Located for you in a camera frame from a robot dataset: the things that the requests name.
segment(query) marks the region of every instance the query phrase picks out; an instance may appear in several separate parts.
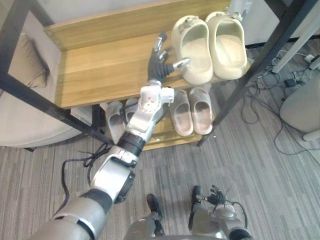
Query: black metal frame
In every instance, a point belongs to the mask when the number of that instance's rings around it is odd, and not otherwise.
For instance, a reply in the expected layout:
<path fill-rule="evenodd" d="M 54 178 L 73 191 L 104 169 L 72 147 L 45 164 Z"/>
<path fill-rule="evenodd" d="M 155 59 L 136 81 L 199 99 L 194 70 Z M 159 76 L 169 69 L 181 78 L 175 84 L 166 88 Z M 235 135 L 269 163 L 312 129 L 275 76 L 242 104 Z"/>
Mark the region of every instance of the black metal frame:
<path fill-rule="evenodd" d="M 26 20 L 28 11 L 33 7 L 34 0 L 14 0 L 0 32 L 0 89 L 8 92 L 25 103 L 70 125 L 71 127 L 92 136 L 104 143 L 112 143 L 101 130 L 101 108 L 93 105 L 92 125 L 89 126 L 65 110 L 50 102 L 40 94 L 19 82 L 8 74 L 10 63 L 17 46 L 19 35 Z M 280 22 L 264 45 L 258 57 L 254 60 L 248 72 L 239 79 L 236 89 L 224 104 L 213 121 L 211 133 L 228 115 L 241 97 L 248 91 L 248 82 L 276 56 L 282 46 L 288 41 L 317 0 L 293 0 L 289 7 L 282 0 L 265 0 Z M 198 146 L 210 135 L 204 135 Z"/>
<path fill-rule="evenodd" d="M 289 7 L 284 9 L 284 6 L 286 5 L 282 2 L 282 0 L 265 0 L 271 10 L 279 18 L 280 22 L 269 37 L 268 41 L 263 46 L 263 49 L 260 51 L 259 55 L 255 58 L 250 69 L 238 80 L 235 90 L 232 92 L 229 99 L 226 101 L 216 118 L 213 120 L 211 133 L 214 132 L 216 127 L 223 121 L 223 119 L 225 119 L 230 110 L 246 94 L 248 91 L 248 82 L 253 79 L 253 77 L 258 74 L 259 71 L 267 67 L 267 65 L 281 50 L 283 45 L 288 41 L 297 27 L 299 27 L 300 23 L 305 19 L 317 1 L 318 0 L 293 0 Z M 204 135 L 201 138 L 197 144 L 198 147 L 204 143 L 211 133 Z"/>
<path fill-rule="evenodd" d="M 101 130 L 101 109 L 99 105 L 93 106 L 92 125 L 89 126 L 72 116 L 70 110 L 65 110 L 55 105 L 8 74 L 21 30 L 27 14 L 33 5 L 33 1 L 34 0 L 15 0 L 3 23 L 0 32 L 0 89 L 79 130 L 85 135 L 94 137 L 104 143 L 113 144 Z"/>

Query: gray carpet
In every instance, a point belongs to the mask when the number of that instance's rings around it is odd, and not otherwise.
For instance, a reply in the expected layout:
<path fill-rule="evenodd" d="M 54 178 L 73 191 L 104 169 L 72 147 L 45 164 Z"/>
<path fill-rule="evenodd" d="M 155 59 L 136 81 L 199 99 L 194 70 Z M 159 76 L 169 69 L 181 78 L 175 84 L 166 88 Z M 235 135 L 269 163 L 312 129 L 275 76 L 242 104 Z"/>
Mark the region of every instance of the gray carpet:
<path fill-rule="evenodd" d="M 287 43 L 284 49 L 290 46 L 292 43 Z M 259 49 L 250 49 L 248 55 L 253 57 Z M 300 52 L 315 55 L 319 49 L 320 42 L 314 39 Z M 292 71 L 306 66 L 303 57 L 296 55 L 279 73 L 281 82 L 292 78 Z M 320 77 L 318 70 L 311 75 Z M 272 85 L 276 77 L 268 75 L 259 81 Z M 212 87 L 215 113 L 234 87 L 234 82 Z M 293 90 L 285 91 L 289 95 Z M 258 98 L 278 109 L 283 94 L 282 88 L 275 87 L 262 91 Z M 244 116 L 253 122 L 256 116 L 249 100 L 246 99 Z M 194 185 L 201 185 L 204 192 L 209 193 L 212 184 L 223 191 L 231 186 L 227 198 L 244 205 L 248 228 L 256 239 L 320 239 L 320 167 L 307 152 L 285 155 L 277 151 L 274 137 L 281 127 L 279 120 L 256 102 L 253 105 L 260 122 L 242 121 L 240 101 L 218 126 L 216 137 L 211 136 L 202 147 L 185 144 L 143 152 L 129 197 L 112 208 L 100 239 L 123 239 L 129 225 L 148 214 L 145 201 L 148 193 L 159 198 L 165 233 L 187 234 L 191 190 Z M 298 132 L 292 132 L 306 148 L 320 147 L 319 140 L 303 142 Z M 91 137 L 77 136 L 39 147 L 33 153 L 10 147 L 0 149 L 0 239 L 26 239 L 48 221 L 64 199 L 60 183 L 62 162 L 83 157 L 85 154 L 77 151 L 92 152 L 100 144 Z M 280 133 L 277 144 L 287 153 L 303 150 L 285 130 Z M 320 151 L 312 154 L 320 161 Z M 103 158 L 96 162 L 93 172 L 102 161 Z M 66 172 L 72 198 L 89 189 L 81 163 L 69 163 Z"/>

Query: slide sandal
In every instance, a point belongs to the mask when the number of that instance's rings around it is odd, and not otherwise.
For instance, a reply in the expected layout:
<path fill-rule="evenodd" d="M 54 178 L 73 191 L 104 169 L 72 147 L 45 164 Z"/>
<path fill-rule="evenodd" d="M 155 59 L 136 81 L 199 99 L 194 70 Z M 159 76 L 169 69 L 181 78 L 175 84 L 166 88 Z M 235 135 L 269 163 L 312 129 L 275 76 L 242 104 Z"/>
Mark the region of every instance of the slide sandal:
<path fill-rule="evenodd" d="M 136 98 L 129 98 L 125 102 L 125 106 L 127 107 L 125 109 L 125 119 L 126 122 L 129 123 L 132 116 L 135 114 L 135 112 L 138 109 L 138 99 Z"/>
<path fill-rule="evenodd" d="M 175 131 L 180 136 L 190 135 L 194 131 L 194 125 L 186 91 L 175 91 L 174 102 L 170 104 L 169 109 Z"/>
<path fill-rule="evenodd" d="M 224 80 L 238 79 L 247 71 L 244 29 L 236 18 L 236 13 L 215 11 L 205 19 L 213 71 Z"/>
<path fill-rule="evenodd" d="M 193 15 L 180 18 L 173 27 L 171 43 L 177 59 L 191 59 L 181 68 L 183 78 L 193 85 L 208 83 L 214 72 L 207 24 Z"/>
<path fill-rule="evenodd" d="M 109 126 L 111 138 L 117 144 L 122 134 L 125 132 L 126 125 L 121 119 L 120 109 L 123 107 L 119 101 L 113 101 L 108 105 L 105 112 L 106 122 Z"/>
<path fill-rule="evenodd" d="M 193 87 L 189 91 L 189 102 L 195 132 L 209 134 L 213 121 L 209 94 L 202 87 Z"/>

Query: tangled wires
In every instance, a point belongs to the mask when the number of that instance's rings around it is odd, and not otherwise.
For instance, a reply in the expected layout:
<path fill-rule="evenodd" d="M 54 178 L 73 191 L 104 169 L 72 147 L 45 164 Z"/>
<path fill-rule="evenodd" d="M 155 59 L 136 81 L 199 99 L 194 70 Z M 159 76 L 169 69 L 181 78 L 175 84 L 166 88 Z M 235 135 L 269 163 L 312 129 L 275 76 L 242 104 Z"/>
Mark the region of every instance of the tangled wires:
<path fill-rule="evenodd" d="M 59 212 L 67 204 L 67 202 L 69 201 L 69 197 L 70 197 L 70 192 L 69 192 L 69 189 L 68 189 L 67 184 L 66 184 L 66 171 L 65 171 L 66 164 L 70 163 L 70 162 L 83 162 L 83 167 L 88 168 L 86 179 L 87 179 L 87 182 L 88 182 L 88 184 L 90 186 L 90 184 L 91 184 L 91 169 L 92 169 L 95 161 L 98 158 L 100 158 L 102 155 L 108 153 L 110 148 L 111 147 L 108 147 L 107 143 L 103 143 L 98 148 L 98 150 L 95 151 L 95 153 L 86 152 L 86 151 L 79 151 L 80 153 L 90 154 L 91 156 L 84 157 L 84 158 L 71 158 L 71 159 L 67 159 L 67 160 L 65 160 L 63 162 L 62 168 L 61 168 L 61 185 L 63 187 L 65 197 L 64 197 L 63 203 L 61 204 L 59 209 L 56 211 L 56 213 Z"/>

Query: white wall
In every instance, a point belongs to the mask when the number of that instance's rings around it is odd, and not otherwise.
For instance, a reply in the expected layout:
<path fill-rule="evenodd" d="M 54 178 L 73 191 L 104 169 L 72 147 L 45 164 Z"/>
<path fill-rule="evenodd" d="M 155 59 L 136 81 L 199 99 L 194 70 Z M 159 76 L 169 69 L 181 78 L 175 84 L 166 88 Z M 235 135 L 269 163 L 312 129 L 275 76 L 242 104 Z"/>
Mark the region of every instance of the white wall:
<path fill-rule="evenodd" d="M 251 2 L 252 5 L 243 21 L 245 44 L 266 42 L 279 23 L 279 20 L 264 0 L 232 0 L 229 8 L 230 12 L 242 13 L 246 2 Z M 306 26 L 308 26 L 314 18 L 320 18 L 320 0 L 318 0 L 291 37 L 301 36 Z"/>
<path fill-rule="evenodd" d="M 113 10 L 161 1 L 162 0 L 38 0 L 55 23 L 62 23 Z M 12 2 L 13 0 L 0 0 L 0 3 L 3 3 L 6 7 L 10 6 Z M 252 2 L 252 5 L 243 21 L 245 44 L 266 42 L 279 20 L 264 0 L 231 0 L 229 9 L 231 12 L 242 13 L 246 2 Z M 320 0 L 318 0 L 317 4 L 294 32 L 292 37 L 299 37 L 306 26 L 316 17 L 320 18 Z"/>
<path fill-rule="evenodd" d="M 161 0 L 37 0 L 55 23 Z"/>

